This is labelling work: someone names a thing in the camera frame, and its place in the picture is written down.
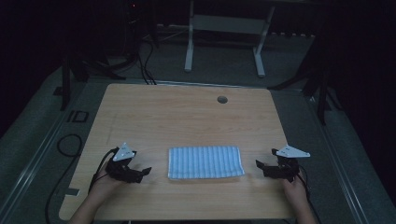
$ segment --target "folded cloth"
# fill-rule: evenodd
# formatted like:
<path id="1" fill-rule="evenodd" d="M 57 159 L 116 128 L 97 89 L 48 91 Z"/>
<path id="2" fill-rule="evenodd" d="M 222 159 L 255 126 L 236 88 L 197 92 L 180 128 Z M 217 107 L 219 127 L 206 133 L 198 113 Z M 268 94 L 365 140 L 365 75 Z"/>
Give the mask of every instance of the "folded cloth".
<path id="1" fill-rule="evenodd" d="M 172 147 L 171 179 L 222 178 L 244 175 L 239 148 L 235 146 Z"/>

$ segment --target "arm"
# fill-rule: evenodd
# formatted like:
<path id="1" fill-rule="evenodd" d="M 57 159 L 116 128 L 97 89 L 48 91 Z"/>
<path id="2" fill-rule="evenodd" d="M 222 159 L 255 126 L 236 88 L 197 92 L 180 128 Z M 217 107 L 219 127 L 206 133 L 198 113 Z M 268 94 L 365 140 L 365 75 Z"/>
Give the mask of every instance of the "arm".
<path id="1" fill-rule="evenodd" d="M 311 207 L 306 198 L 306 192 L 303 182 L 300 178 L 294 178 L 293 182 L 286 179 L 281 180 L 286 198 L 293 208 L 299 224 L 316 224 Z"/>
<path id="2" fill-rule="evenodd" d="M 105 163 L 102 170 L 99 172 L 98 178 L 93 184 L 90 193 L 71 217 L 69 223 L 91 223 L 99 207 L 124 183 L 107 175 L 105 171 L 106 166 L 107 163 Z"/>

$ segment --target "round grommet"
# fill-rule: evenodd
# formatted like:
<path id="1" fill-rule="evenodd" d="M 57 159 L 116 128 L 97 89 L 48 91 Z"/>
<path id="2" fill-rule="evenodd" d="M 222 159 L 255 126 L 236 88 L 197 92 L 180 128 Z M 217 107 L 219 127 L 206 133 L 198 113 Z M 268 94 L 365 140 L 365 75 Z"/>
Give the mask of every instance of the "round grommet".
<path id="1" fill-rule="evenodd" d="M 221 103 L 221 104 L 227 104 L 228 99 L 225 96 L 219 96 L 218 97 L 218 102 Z"/>

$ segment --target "metal frame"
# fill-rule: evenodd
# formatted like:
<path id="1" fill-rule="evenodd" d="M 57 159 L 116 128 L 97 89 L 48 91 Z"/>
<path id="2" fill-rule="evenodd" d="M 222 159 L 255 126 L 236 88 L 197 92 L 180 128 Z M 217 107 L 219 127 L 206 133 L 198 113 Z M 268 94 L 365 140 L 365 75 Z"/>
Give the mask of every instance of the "metal frame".
<path id="1" fill-rule="evenodd" d="M 256 63 L 257 74 L 264 77 L 264 66 L 262 65 L 262 47 L 268 28 L 273 18 L 275 7 L 271 7 L 266 20 L 255 20 L 246 18 L 230 18 L 206 15 L 194 15 L 194 1 L 190 0 L 190 25 L 189 25 L 189 44 L 187 46 L 186 63 L 184 70 L 192 70 L 192 56 L 194 52 L 193 32 L 194 30 L 232 32 L 241 34 L 260 35 L 260 42 L 253 48 L 254 61 Z"/>

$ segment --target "floor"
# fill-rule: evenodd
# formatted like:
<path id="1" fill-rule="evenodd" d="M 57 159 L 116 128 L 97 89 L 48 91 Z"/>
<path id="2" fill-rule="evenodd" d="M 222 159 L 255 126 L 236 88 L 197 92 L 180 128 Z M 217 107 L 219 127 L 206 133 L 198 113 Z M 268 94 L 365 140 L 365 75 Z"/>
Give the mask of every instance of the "floor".
<path id="1" fill-rule="evenodd" d="M 312 43 L 312 38 L 270 35 L 262 52 L 267 76 L 257 77 L 251 42 L 242 45 L 235 45 L 234 39 L 214 42 L 208 38 L 212 35 L 197 36 L 192 71 L 185 73 L 186 30 L 164 31 L 160 47 L 150 55 L 147 69 L 158 84 L 163 85 L 266 88 L 292 77 Z M 150 46 L 143 45 L 142 59 L 146 60 L 149 52 Z M 138 66 L 117 71 L 127 77 L 125 81 L 94 73 L 87 83 L 72 80 L 72 101 L 65 111 L 59 110 L 61 98 L 52 95 L 62 84 L 61 69 L 47 78 L 0 142 L 2 223 L 44 223 L 45 211 L 50 223 L 64 223 L 58 211 L 76 163 L 61 178 L 71 159 L 58 152 L 57 142 L 70 133 L 80 135 L 84 142 L 106 85 L 113 82 L 145 84 Z M 327 125 L 322 126 L 316 117 L 317 99 L 302 96 L 303 85 L 304 81 L 272 94 L 288 142 L 313 155 L 309 160 L 301 160 L 301 164 L 309 173 L 312 201 L 322 223 L 393 222 L 395 207 L 347 116 L 329 101 L 331 110 L 325 113 Z M 87 122 L 67 122 L 72 110 L 89 112 Z M 76 139 L 68 139 L 63 144 L 70 153 L 78 150 Z M 221 221 L 235 222 L 261 224 L 284 223 L 284 220 Z"/>

